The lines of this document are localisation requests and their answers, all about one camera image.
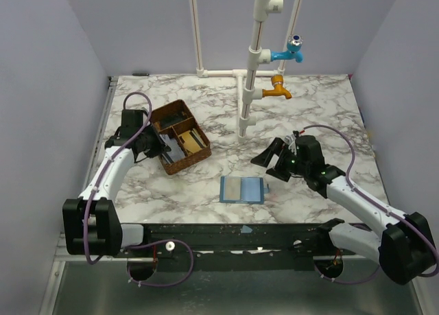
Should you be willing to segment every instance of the faucet spout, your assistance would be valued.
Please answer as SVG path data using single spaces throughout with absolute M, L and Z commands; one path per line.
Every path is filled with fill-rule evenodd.
M 285 99 L 291 99 L 291 93 L 283 87 L 283 76 L 274 75 L 272 77 L 272 85 L 274 89 L 272 90 L 262 90 L 262 97 L 280 97 L 285 96 Z

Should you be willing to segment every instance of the brown basket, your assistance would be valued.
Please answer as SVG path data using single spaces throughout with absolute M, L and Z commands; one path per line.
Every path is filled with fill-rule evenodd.
M 177 113 L 183 113 L 183 115 L 187 118 L 184 121 L 162 129 L 160 126 L 160 120 L 162 120 L 166 116 L 175 115 Z M 153 110 L 151 115 L 151 122 L 156 127 L 158 133 L 160 133 L 161 135 L 169 135 L 169 137 L 177 140 L 178 145 L 186 155 L 185 158 L 170 164 L 166 163 L 163 160 L 162 156 L 158 157 L 166 173 L 168 173 L 169 175 L 184 170 L 189 166 L 192 166 L 212 155 L 211 142 L 209 141 L 209 139 L 207 139 L 206 135 L 201 130 L 200 126 L 195 120 L 195 117 L 192 115 L 189 108 L 187 108 L 183 100 L 177 100 L 171 102 L 170 104 L 164 105 L 163 107 L 157 108 L 156 110 Z M 178 137 L 178 135 L 182 134 L 184 131 L 188 131 L 191 129 L 197 130 L 198 134 L 206 145 L 206 147 L 202 148 L 200 151 L 194 154 L 187 153 L 187 151 L 183 147 L 180 138 Z

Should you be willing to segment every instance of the blue faucet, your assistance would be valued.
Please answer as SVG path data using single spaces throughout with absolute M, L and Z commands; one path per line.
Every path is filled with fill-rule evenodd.
M 302 47 L 302 44 L 303 44 L 303 40 L 299 35 L 288 37 L 287 51 L 285 52 L 272 51 L 271 61 L 296 59 L 296 62 L 298 63 L 302 62 L 303 55 L 302 52 L 300 52 L 300 48 Z

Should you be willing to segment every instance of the faucet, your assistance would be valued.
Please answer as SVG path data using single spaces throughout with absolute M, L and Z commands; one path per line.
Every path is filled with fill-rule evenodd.
M 296 59 L 296 62 L 303 61 L 302 47 L 303 39 L 299 35 L 289 36 L 287 41 L 287 51 L 284 52 L 271 52 L 271 61 L 275 60 L 291 60 Z
M 274 75 L 272 77 L 272 85 L 274 89 L 272 90 L 262 90 L 262 97 L 280 97 L 285 96 L 285 99 L 291 99 L 291 93 L 283 87 L 283 76 Z

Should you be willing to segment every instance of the white marble surface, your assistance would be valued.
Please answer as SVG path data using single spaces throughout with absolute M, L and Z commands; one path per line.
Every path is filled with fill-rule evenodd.
M 326 222 L 337 217 L 358 222 L 351 213 L 308 189 L 302 179 L 288 183 L 265 175 L 265 169 L 250 164 L 273 137 L 284 137 L 309 124 L 327 124 L 345 132 L 354 141 L 357 161 L 352 178 L 376 197 L 385 200 L 383 186 L 366 132 L 345 75 L 285 77 L 293 99 L 269 97 L 253 102 L 258 124 L 249 127 L 249 139 L 239 144 L 237 88 L 234 78 L 198 78 L 194 75 L 163 75 L 148 78 L 120 77 L 105 139 L 120 124 L 124 97 L 132 91 L 150 96 L 154 108 L 183 99 L 211 141 L 212 156 L 168 176 L 158 159 L 139 163 L 127 174 L 117 195 L 121 222 L 153 223 L 274 223 Z M 270 88 L 269 78 L 257 78 L 256 86 Z M 128 100 L 128 108 L 145 105 L 142 97 Z M 343 170 L 350 161 L 348 147 L 330 131 L 313 129 L 327 163 Z M 271 192 L 264 205 L 219 202 L 220 177 L 263 176 Z

